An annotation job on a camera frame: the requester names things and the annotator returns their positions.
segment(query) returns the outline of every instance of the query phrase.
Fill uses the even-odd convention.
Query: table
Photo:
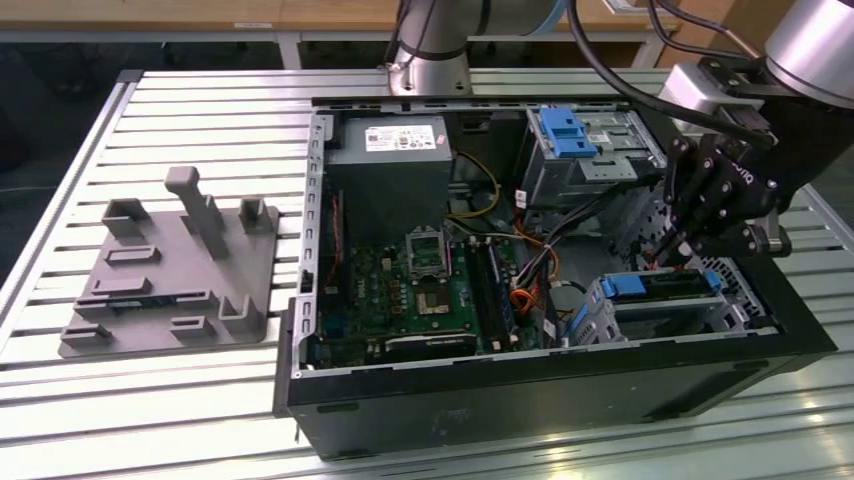
[[[661,70],[623,70],[647,92]],[[854,463],[854,246],[815,191],[781,216],[793,253],[777,260],[839,346],[699,417],[402,452],[324,464],[290,419],[273,419],[277,320],[248,348],[113,360],[61,359],[70,316],[106,229],[105,202],[180,208],[161,186],[192,164],[220,207],[261,194],[282,214],[270,310],[296,281],[310,98],[382,95],[370,70],[128,72],[117,83],[0,291],[2,478],[145,474],[154,479],[756,478],[849,473]],[[588,70],[474,70],[477,95],[609,92]]]
[[[274,42],[285,69],[300,69],[304,41],[381,41],[393,28],[397,0],[0,0],[0,42]],[[592,42],[637,44],[632,67],[653,67],[663,43],[648,19],[613,14],[603,0],[579,2]],[[680,23],[661,16],[673,31]],[[470,37],[473,42],[571,42],[565,18],[532,37]]]

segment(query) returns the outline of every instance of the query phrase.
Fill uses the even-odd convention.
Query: slotted metal worktable
[[[624,76],[657,92],[665,73]],[[609,91],[585,70],[478,70],[472,77],[481,95]],[[198,168],[200,189],[220,207],[260,194],[282,212],[270,310],[285,308],[300,246],[309,99],[384,92],[378,72],[352,70],[146,73],[116,85],[0,292],[0,478],[849,474],[854,238],[811,188],[781,219],[795,253],[777,264],[839,353],[695,418],[324,464],[296,437],[294,422],[269,415],[277,320],[250,348],[88,362],[58,357],[58,332],[106,233],[104,205],[138,197],[149,211],[177,209],[161,183],[173,165]]]

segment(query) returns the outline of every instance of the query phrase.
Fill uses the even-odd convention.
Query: gray plastic holder
[[[218,210],[194,167],[172,167],[165,188],[185,212],[112,200],[109,230],[74,316],[65,357],[256,343],[266,335],[278,212],[260,198]]]

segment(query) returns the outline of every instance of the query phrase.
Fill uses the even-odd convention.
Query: floor
[[[304,68],[369,68],[384,45],[302,45]],[[519,44],[477,46],[473,67],[547,66]],[[281,68],[273,44],[0,45],[0,283],[61,181],[77,147],[122,69],[232,70]],[[15,131],[29,158],[9,171],[2,136]],[[813,183],[854,224],[854,148]]]

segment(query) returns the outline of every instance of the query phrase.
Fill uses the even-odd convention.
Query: motherboard
[[[321,368],[535,348],[508,302],[513,246],[446,241],[416,229],[404,241],[349,249],[321,306],[313,353]]]

